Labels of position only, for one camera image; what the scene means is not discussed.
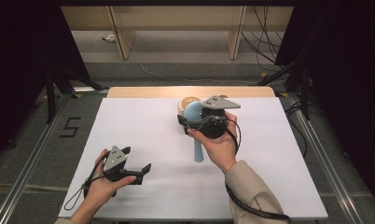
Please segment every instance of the left hand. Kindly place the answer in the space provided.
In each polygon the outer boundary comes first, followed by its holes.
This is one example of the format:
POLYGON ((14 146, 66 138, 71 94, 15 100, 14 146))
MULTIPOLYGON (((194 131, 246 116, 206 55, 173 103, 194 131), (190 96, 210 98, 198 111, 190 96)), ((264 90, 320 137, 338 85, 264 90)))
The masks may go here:
MULTIPOLYGON (((96 163, 108 151, 108 149, 104 149, 101 155, 97 158, 96 163)), ((100 162, 95 171, 95 174, 102 174, 103 169, 104 163, 100 162)), ((102 206, 109 201, 113 193, 115 193, 118 189, 131 184, 135 179, 136 177, 132 175, 126 176, 116 182, 111 182, 107 180, 105 177, 94 180, 89 187, 89 192, 86 196, 85 201, 87 200, 96 203, 99 206, 102 206)))

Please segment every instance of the right hand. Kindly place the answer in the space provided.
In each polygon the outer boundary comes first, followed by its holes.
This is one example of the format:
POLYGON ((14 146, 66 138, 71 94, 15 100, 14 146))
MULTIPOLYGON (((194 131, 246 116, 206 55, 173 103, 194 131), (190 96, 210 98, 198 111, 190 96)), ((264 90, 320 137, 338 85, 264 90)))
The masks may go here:
MULTIPOLYGON (((227 119, 234 120, 237 122, 237 117, 226 111, 227 119)), ((228 122, 228 129, 237 137, 236 124, 232 121, 228 122)), ((236 146, 233 139, 228 133, 224 133, 222 136, 216 139, 210 139, 203 133, 188 129, 187 132, 195 139, 199 140, 207 150, 208 156, 211 161, 217 165, 220 170, 225 174, 231 166, 237 161, 235 157, 236 146)))

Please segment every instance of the beige object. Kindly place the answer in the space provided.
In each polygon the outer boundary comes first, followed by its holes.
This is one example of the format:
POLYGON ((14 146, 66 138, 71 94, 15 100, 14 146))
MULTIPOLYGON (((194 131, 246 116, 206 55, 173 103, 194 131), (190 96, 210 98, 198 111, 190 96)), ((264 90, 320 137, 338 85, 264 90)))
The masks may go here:
POLYGON ((227 95, 229 98, 275 97, 271 87, 237 86, 163 86, 163 87, 112 87, 108 98, 183 98, 194 94, 199 98, 227 95))
POLYGON ((200 101, 201 102, 201 99, 197 98, 197 97, 194 97, 194 96, 189 96, 189 97, 186 97, 186 98, 182 99, 181 101, 179 101, 179 104, 178 104, 178 114, 180 116, 184 116, 184 112, 185 112, 185 109, 187 108, 187 106, 190 103, 195 102, 195 101, 200 101))

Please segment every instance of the floor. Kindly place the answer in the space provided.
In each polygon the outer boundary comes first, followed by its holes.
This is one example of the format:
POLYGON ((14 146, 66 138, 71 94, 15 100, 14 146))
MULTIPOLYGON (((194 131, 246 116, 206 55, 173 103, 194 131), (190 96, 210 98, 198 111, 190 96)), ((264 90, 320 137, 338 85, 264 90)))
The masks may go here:
MULTIPOLYGON (((261 33, 244 34, 254 46, 258 45, 254 35, 260 37, 261 33)), ((73 32, 91 78, 105 86, 254 85, 262 79, 262 75, 279 69, 264 57, 257 57, 244 39, 238 58, 231 60, 221 32, 139 32, 126 61, 119 59, 116 44, 102 39, 109 37, 108 41, 112 42, 110 35, 111 32, 73 32)), ((276 46, 280 44, 282 35, 269 33, 269 39, 276 46)), ((276 54, 274 49, 277 47, 263 42, 260 44, 260 50, 269 58, 276 54)), ((282 77, 271 86, 275 91, 283 92, 284 81, 285 77, 282 77)), ((77 81, 72 83, 75 87, 83 86, 77 81)), ((10 213, 5 215, 6 222, 3 223, 54 223, 100 102, 106 97, 103 92, 58 96, 59 113, 51 127, 46 124, 47 101, 43 92, 36 100, 37 108, 33 108, 15 136, 16 146, 0 152, 0 209, 16 188, 16 180, 26 181, 21 186, 22 191, 15 194, 16 200, 9 207, 10 213), (61 135, 71 133, 71 130, 64 129, 71 117, 80 118, 70 121, 79 129, 75 137, 62 138, 61 135), (44 136, 46 129, 51 134, 44 136)), ((289 92, 287 97, 279 97, 284 109, 296 102, 295 97, 298 96, 293 92, 289 92)), ((310 117, 309 124, 313 126, 322 149, 318 150, 315 139, 309 138, 310 130, 304 128, 305 122, 299 112, 291 115, 291 128, 302 154, 306 154, 306 164, 329 218, 294 220, 293 223, 375 224, 375 199, 348 157, 342 154, 342 146, 314 97, 310 100, 310 117), (336 184, 340 182, 336 187, 335 180, 329 177, 323 161, 318 157, 321 153, 328 156, 337 177, 336 184), (336 189, 346 194, 339 194, 336 189), (346 210, 351 207, 342 204, 345 197, 353 202, 354 211, 346 210)), ((110 222, 95 220, 93 223, 110 222)))

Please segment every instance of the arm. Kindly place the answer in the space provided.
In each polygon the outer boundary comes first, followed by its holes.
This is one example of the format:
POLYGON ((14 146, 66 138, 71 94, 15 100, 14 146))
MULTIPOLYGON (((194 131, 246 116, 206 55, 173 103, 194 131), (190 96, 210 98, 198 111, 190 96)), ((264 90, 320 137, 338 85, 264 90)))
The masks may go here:
MULTIPOLYGON (((107 152, 104 149, 97 161, 107 152)), ((103 171, 104 164, 101 162, 97 167, 95 174, 103 171)), ((136 179, 135 176, 126 176, 119 181, 111 182, 105 178, 93 181, 90 185, 88 195, 83 203, 78 207, 70 220, 58 219, 55 224, 87 224, 90 223, 94 215, 100 208, 109 201, 112 194, 118 189, 131 184, 136 179)))
MULTIPOLYGON (((237 117, 226 112, 228 119, 237 122, 237 117)), ((229 131, 237 136, 236 124, 232 121, 228 125, 229 131)), ((188 133, 199 140, 207 150, 211 161, 225 174, 226 183, 236 197, 243 203, 266 212, 282 214, 283 210, 269 187, 264 183, 255 171, 245 161, 236 161, 236 146, 231 136, 227 133, 217 139, 209 139, 195 130, 187 130, 188 133)), ((286 221, 271 220, 255 216, 244 211, 237 204, 230 201, 230 210, 234 223, 264 223, 278 224, 286 221)))

